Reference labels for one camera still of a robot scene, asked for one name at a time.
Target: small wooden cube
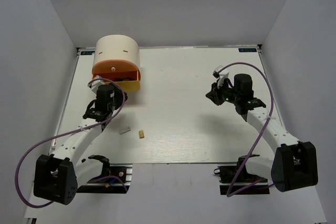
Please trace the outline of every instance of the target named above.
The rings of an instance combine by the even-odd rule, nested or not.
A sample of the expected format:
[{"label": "small wooden cube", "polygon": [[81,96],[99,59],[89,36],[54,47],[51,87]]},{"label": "small wooden cube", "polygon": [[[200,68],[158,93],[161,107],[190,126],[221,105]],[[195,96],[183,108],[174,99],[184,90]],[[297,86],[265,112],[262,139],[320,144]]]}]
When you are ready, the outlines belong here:
[{"label": "small wooden cube", "polygon": [[143,133],[143,131],[139,131],[139,138],[144,138],[145,137],[145,133]]}]

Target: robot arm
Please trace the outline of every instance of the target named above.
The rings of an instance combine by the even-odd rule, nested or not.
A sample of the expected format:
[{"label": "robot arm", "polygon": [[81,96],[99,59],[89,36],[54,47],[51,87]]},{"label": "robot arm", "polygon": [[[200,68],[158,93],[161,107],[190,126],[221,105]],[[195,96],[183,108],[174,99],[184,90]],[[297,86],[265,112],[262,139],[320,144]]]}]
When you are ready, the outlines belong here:
[{"label": "robot arm", "polygon": [[[225,101],[233,103],[236,112],[260,132],[269,112],[266,105],[254,97],[251,76],[248,74],[235,75],[233,86],[228,79],[228,73],[220,76],[217,68],[213,75],[217,78],[217,82],[212,84],[212,89],[206,97],[216,105],[221,105]],[[299,141],[272,118],[262,136],[273,150],[274,160],[259,155],[251,156],[243,169],[243,178],[257,175],[272,180],[279,191],[289,191],[317,184],[316,149],[312,143]],[[244,158],[238,159],[237,169]]]},{"label": "robot arm", "polygon": [[101,127],[90,128],[90,126],[105,121],[121,106],[122,91],[111,83],[100,83],[92,90],[96,92],[96,99],[89,103],[78,126],[89,128],[71,135],[51,155],[41,155],[38,158],[34,179],[36,197],[67,205],[73,200],[78,187],[94,177],[108,175],[104,173],[110,166],[107,158],[91,155],[81,161],[79,159],[109,122],[102,124]]}]

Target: white cylinder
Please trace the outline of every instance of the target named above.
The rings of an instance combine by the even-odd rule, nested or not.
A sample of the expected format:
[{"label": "white cylinder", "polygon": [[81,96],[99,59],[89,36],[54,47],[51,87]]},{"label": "white cylinder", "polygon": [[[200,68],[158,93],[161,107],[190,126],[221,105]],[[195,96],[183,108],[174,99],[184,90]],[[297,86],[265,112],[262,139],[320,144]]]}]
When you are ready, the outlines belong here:
[{"label": "white cylinder", "polygon": [[92,67],[93,78],[117,82],[125,91],[140,89],[139,46],[125,35],[109,35],[98,40]]},{"label": "white cylinder", "polygon": [[134,39],[125,35],[109,35],[97,41],[94,54],[95,66],[105,60],[127,60],[140,67],[139,46]]}]

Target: purple wire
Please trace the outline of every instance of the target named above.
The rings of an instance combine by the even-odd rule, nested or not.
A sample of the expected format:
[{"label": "purple wire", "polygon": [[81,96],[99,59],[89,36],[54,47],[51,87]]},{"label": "purple wire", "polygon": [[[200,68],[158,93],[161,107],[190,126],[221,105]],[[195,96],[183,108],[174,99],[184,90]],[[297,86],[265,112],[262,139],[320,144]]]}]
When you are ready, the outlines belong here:
[{"label": "purple wire", "polygon": [[241,171],[243,170],[243,168],[244,168],[244,166],[245,166],[247,160],[251,157],[253,150],[256,148],[256,146],[257,146],[259,140],[261,139],[261,137],[262,137],[262,135],[263,135],[263,133],[264,133],[264,131],[265,131],[265,129],[266,129],[268,123],[269,123],[269,120],[271,119],[270,117],[272,116],[273,109],[274,109],[274,97],[273,97],[273,92],[272,92],[271,86],[270,86],[270,84],[269,84],[269,82],[268,82],[267,77],[265,76],[265,74],[264,74],[259,68],[257,68],[256,66],[254,66],[254,65],[252,65],[252,64],[249,64],[249,63],[245,63],[245,62],[235,62],[235,63],[231,63],[231,64],[229,64],[229,65],[223,67],[220,71],[218,71],[218,73],[222,72],[224,69],[226,69],[226,68],[228,68],[228,67],[231,67],[231,66],[233,66],[233,65],[247,65],[247,66],[250,66],[250,67],[256,69],[256,70],[261,74],[261,76],[262,76],[262,77],[264,78],[264,80],[266,81],[266,84],[267,84],[267,87],[268,87],[268,90],[269,90],[269,94],[270,94],[270,96],[271,96],[271,108],[270,108],[270,110],[269,110],[269,114],[268,114],[269,117],[266,119],[265,124],[263,125],[263,127],[261,128],[261,131],[260,131],[259,135],[257,136],[257,139],[255,140],[255,142],[254,142],[254,144],[252,145],[251,149],[250,149],[249,152],[247,153],[247,155],[246,155],[244,161],[243,161],[242,164],[240,165],[238,171],[236,172],[236,174],[235,174],[235,176],[234,176],[234,178],[233,178],[233,180],[232,180],[232,182],[231,182],[231,184],[230,184],[230,186],[229,186],[229,188],[228,188],[228,190],[227,190],[227,193],[226,193],[226,196],[227,196],[227,197],[234,196],[235,194],[237,194],[237,193],[239,193],[239,192],[241,192],[241,191],[243,191],[243,190],[245,190],[245,189],[247,189],[247,188],[249,188],[249,187],[251,187],[251,186],[253,186],[253,185],[255,185],[255,184],[257,184],[257,183],[259,183],[259,182],[261,182],[261,181],[264,180],[264,178],[261,178],[261,179],[255,181],[255,182],[253,182],[253,183],[251,183],[251,184],[249,184],[249,185],[247,185],[247,186],[244,186],[244,187],[242,187],[242,188],[240,188],[240,189],[234,191],[233,193],[231,193],[231,190],[232,190],[232,188],[233,188],[233,186],[234,186],[234,184],[235,184],[235,182],[236,182],[236,180],[237,180],[239,174],[240,174]]},{"label": "purple wire", "polygon": [[91,83],[95,82],[95,81],[99,81],[99,80],[103,80],[103,81],[109,81],[111,83],[113,83],[115,86],[117,86],[121,91],[122,91],[122,103],[120,105],[120,108],[119,110],[114,114],[112,115],[111,117],[107,118],[106,120],[102,121],[102,122],[99,122],[99,123],[96,123],[96,124],[93,124],[93,125],[90,125],[90,126],[86,126],[86,127],[83,127],[82,129],[77,129],[77,130],[73,130],[73,131],[69,131],[69,132],[66,132],[66,133],[62,133],[62,134],[59,134],[57,136],[52,136],[52,137],[49,137],[47,139],[44,139],[42,140],[41,142],[38,142],[37,144],[33,145],[31,148],[29,148],[25,154],[23,154],[23,156],[20,158],[19,160],[19,163],[17,164],[16,166],[16,170],[15,170],[15,177],[14,177],[14,181],[15,181],[15,189],[16,189],[16,192],[17,194],[19,195],[20,199],[23,201],[24,204],[26,204],[28,207],[32,207],[32,208],[43,208],[43,207],[46,207],[46,206],[49,206],[51,203],[53,203],[53,201],[50,201],[48,203],[45,203],[43,205],[34,205],[32,203],[30,203],[22,194],[21,192],[21,189],[20,189],[20,185],[19,185],[19,171],[20,171],[20,168],[21,168],[21,164],[23,162],[23,160],[26,158],[26,156],[33,150],[35,149],[36,147],[46,143],[46,142],[49,142],[53,139],[56,139],[56,138],[60,138],[62,136],[67,136],[67,135],[70,135],[70,134],[75,134],[75,133],[78,133],[82,130],[89,130],[93,127],[96,127],[98,125],[101,125],[101,124],[104,124],[104,123],[107,123],[107,122],[110,122],[113,118],[115,118],[119,112],[121,111],[121,109],[124,107],[124,104],[125,104],[125,93],[124,91],[122,90],[122,88],[116,84],[115,82],[109,80],[109,79],[105,79],[105,78],[96,78],[96,79],[93,79],[91,81],[89,81],[88,85],[90,85]]},{"label": "purple wire", "polygon": [[117,176],[109,175],[109,176],[105,176],[105,177],[101,177],[101,178],[96,178],[96,179],[92,179],[92,180],[90,180],[88,183],[100,182],[100,181],[102,181],[102,180],[109,179],[109,178],[114,178],[114,179],[118,180],[118,181],[120,182],[120,184],[124,187],[124,189],[125,189],[125,191],[126,191],[126,193],[127,193],[128,190],[127,190],[126,185],[125,185],[124,182],[123,182],[120,178],[118,178]]}]

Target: purple cable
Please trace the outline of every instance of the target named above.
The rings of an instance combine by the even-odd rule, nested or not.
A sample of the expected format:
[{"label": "purple cable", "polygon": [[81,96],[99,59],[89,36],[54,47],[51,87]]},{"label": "purple cable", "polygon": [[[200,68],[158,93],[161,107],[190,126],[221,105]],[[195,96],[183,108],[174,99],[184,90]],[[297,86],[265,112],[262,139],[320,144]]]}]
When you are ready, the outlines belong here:
[{"label": "purple cable", "polygon": [[256,146],[257,146],[259,140],[261,139],[261,137],[262,137],[262,135],[263,135],[263,133],[264,133],[264,131],[265,131],[265,129],[266,129],[268,123],[269,123],[269,120],[271,119],[270,117],[272,116],[273,109],[274,109],[274,97],[273,97],[273,92],[272,92],[271,86],[270,86],[270,84],[269,84],[269,82],[268,82],[267,77],[265,76],[265,74],[264,74],[259,68],[257,68],[256,66],[254,66],[254,65],[252,65],[252,64],[249,64],[249,63],[245,63],[245,62],[235,62],[235,63],[231,63],[231,64],[229,64],[229,65],[223,67],[220,71],[218,71],[218,73],[222,72],[224,69],[226,69],[226,68],[228,68],[228,67],[231,67],[231,66],[233,66],[233,65],[247,65],[247,66],[250,66],[250,67],[256,69],[256,70],[261,74],[261,76],[262,76],[262,77],[264,78],[264,80],[266,81],[266,84],[267,84],[267,87],[268,87],[268,90],[269,90],[269,94],[270,94],[270,96],[271,96],[271,108],[270,108],[270,110],[269,110],[268,118],[266,119],[265,124],[264,124],[263,127],[261,128],[261,131],[260,131],[259,135],[257,136],[257,139],[255,140],[255,142],[254,142],[254,144],[252,145],[251,149],[250,149],[249,152],[247,153],[247,155],[246,155],[244,161],[243,161],[242,164],[240,165],[238,171],[236,172],[236,174],[235,174],[235,176],[234,176],[234,178],[233,178],[233,180],[232,180],[232,182],[231,182],[231,184],[230,184],[230,186],[229,186],[229,188],[228,188],[228,190],[227,190],[227,193],[226,193],[226,196],[227,196],[227,197],[234,196],[235,194],[237,194],[237,193],[239,193],[239,192],[241,192],[241,191],[243,191],[243,190],[245,190],[245,189],[247,189],[247,188],[249,188],[249,187],[251,187],[251,186],[253,186],[253,185],[255,185],[255,184],[257,184],[257,183],[259,183],[259,182],[261,182],[261,181],[264,180],[264,178],[261,178],[261,179],[255,181],[255,182],[253,182],[253,183],[251,183],[251,184],[249,184],[249,185],[247,185],[247,186],[244,186],[244,187],[242,187],[242,188],[240,188],[240,189],[234,191],[233,193],[231,193],[231,190],[232,190],[232,188],[233,188],[233,186],[234,186],[234,184],[235,184],[235,182],[236,182],[236,180],[237,180],[239,174],[240,174],[241,171],[243,170],[243,168],[244,168],[244,166],[245,166],[247,160],[251,157],[253,150],[256,148]]},{"label": "purple cable", "polygon": [[124,187],[124,189],[125,189],[125,191],[126,191],[126,193],[127,193],[128,190],[127,190],[126,185],[125,185],[124,182],[123,182],[120,178],[118,178],[117,176],[109,175],[109,176],[105,176],[105,177],[101,177],[101,178],[96,178],[96,179],[92,179],[92,180],[90,180],[89,183],[100,182],[100,181],[102,181],[102,180],[109,179],[109,178],[114,178],[114,179],[118,180],[118,181],[120,182],[120,184]]},{"label": "purple cable", "polygon": [[53,203],[53,201],[50,201],[48,203],[45,203],[43,205],[34,205],[32,203],[30,203],[28,200],[26,200],[26,198],[23,196],[21,190],[20,190],[20,185],[19,185],[19,171],[20,171],[20,167],[21,167],[21,164],[23,162],[23,160],[26,158],[26,156],[33,150],[35,149],[36,147],[46,143],[46,142],[49,142],[55,138],[60,138],[62,136],[67,136],[67,135],[70,135],[70,134],[75,134],[75,133],[78,133],[82,130],[89,130],[93,127],[96,127],[98,125],[101,125],[101,124],[104,124],[104,123],[107,123],[107,122],[110,122],[113,118],[115,118],[119,112],[121,111],[121,109],[124,107],[124,104],[125,104],[125,93],[124,91],[122,90],[122,88],[116,84],[115,82],[109,80],[109,79],[105,79],[105,78],[96,78],[96,79],[93,79],[91,81],[89,81],[88,85],[90,85],[91,83],[93,83],[94,81],[99,81],[99,80],[103,80],[103,81],[109,81],[111,83],[113,83],[115,86],[117,86],[121,91],[122,91],[122,103],[120,105],[120,108],[119,110],[114,114],[112,115],[110,118],[107,118],[106,120],[102,121],[102,122],[99,122],[99,123],[96,123],[96,124],[93,124],[93,125],[90,125],[90,126],[86,126],[86,127],[83,127],[82,129],[77,129],[77,130],[73,130],[73,131],[69,131],[69,132],[66,132],[66,133],[62,133],[62,134],[59,134],[57,136],[52,136],[52,137],[49,137],[47,139],[44,139],[42,140],[41,142],[38,142],[37,144],[33,145],[31,148],[29,148],[29,150],[27,150],[25,152],[25,154],[23,154],[23,156],[21,157],[21,159],[19,160],[19,163],[17,164],[16,166],[16,170],[15,170],[15,178],[14,178],[14,181],[15,181],[15,189],[16,189],[16,192],[17,194],[19,195],[20,199],[23,201],[24,204],[26,204],[28,207],[32,207],[32,208],[42,208],[42,207],[46,207],[46,206],[49,206],[51,203]]}]

